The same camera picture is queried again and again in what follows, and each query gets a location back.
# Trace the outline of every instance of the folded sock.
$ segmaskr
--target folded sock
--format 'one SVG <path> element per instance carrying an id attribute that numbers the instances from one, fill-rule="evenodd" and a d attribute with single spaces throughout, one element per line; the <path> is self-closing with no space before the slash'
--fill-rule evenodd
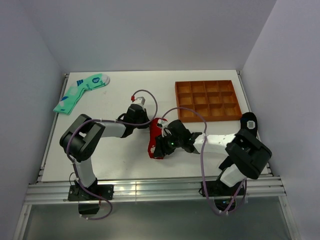
<path id="1" fill-rule="evenodd" d="M 74 82 L 53 111 L 69 115 L 85 91 L 104 87 L 109 82 L 109 76 L 103 73 L 95 74 L 86 79 Z"/>
<path id="2" fill-rule="evenodd" d="M 240 128 L 248 130 L 252 135 L 257 137 L 258 133 L 258 120 L 253 112 L 246 112 L 240 119 Z M 219 169 L 224 170 L 225 168 L 231 167 L 234 162 L 229 156 L 220 164 Z"/>

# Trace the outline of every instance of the wooden tray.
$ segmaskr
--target wooden tray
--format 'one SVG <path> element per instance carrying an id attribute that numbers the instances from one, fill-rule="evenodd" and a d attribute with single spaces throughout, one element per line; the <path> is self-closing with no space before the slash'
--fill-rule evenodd
<path id="1" fill-rule="evenodd" d="M 234 121 L 242 117 L 231 80 L 176 81 L 175 97 L 178 107 L 192 109 L 208 122 Z M 202 122 L 193 112 L 178 109 L 184 123 Z"/>

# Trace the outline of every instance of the white table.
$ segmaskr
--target white table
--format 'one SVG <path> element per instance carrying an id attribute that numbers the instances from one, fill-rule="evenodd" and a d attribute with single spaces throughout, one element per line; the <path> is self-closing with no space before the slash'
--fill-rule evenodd
<path id="1" fill-rule="evenodd" d="M 66 90 L 77 80 L 85 79 L 98 72 L 70 73 Z M 248 112 L 246 99 L 235 70 L 197 70 L 197 71 L 120 71 L 105 72 L 110 76 L 110 83 L 105 87 L 87 91 L 78 101 L 70 115 L 59 114 L 48 148 L 43 182 L 67 181 L 73 171 L 63 148 L 59 145 L 60 137 L 80 114 L 87 114 L 94 119 L 114 120 L 127 111 L 131 104 L 132 94 L 139 89 L 152 92 L 158 102 L 158 117 L 176 104 L 175 82 L 179 81 L 209 81 L 232 80 L 232 84 L 241 108 Z M 136 97 L 145 97 L 145 108 L 149 117 L 155 112 L 153 99 L 142 92 Z M 178 118 L 177 110 L 173 110 L 166 118 L 173 121 Z M 204 124 L 185 123 L 191 132 L 202 132 Z M 207 134 L 231 134 L 240 129 L 239 121 L 209 122 Z M 92 155 L 93 171 L 100 180 L 136 180 L 184 178 L 201 176 L 200 156 L 186 153 L 182 149 L 165 159 L 150 159 L 147 149 L 150 140 L 148 129 L 135 129 L 127 138 L 102 138 Z M 206 153 L 205 173 L 207 176 L 218 176 L 219 163 L 224 155 Z M 268 174 L 265 168 L 262 174 Z"/>

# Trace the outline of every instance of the gray floor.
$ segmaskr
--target gray floor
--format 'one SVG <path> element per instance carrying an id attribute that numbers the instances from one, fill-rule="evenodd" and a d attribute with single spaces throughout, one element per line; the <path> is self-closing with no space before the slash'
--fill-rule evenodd
<path id="1" fill-rule="evenodd" d="M 279 199 L 249 198 L 228 217 L 205 200 L 114 204 L 104 220 L 79 218 L 74 204 L 35 205 L 25 240 L 289 240 Z"/>

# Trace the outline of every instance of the teal sock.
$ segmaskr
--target teal sock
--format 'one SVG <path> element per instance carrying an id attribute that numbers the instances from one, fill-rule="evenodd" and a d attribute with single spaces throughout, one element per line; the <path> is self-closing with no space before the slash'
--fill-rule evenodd
<path id="1" fill-rule="evenodd" d="M 53 109 L 57 113 L 70 114 L 85 91 L 91 91 L 106 86 L 110 78 L 102 73 L 73 83 L 58 105 Z"/>

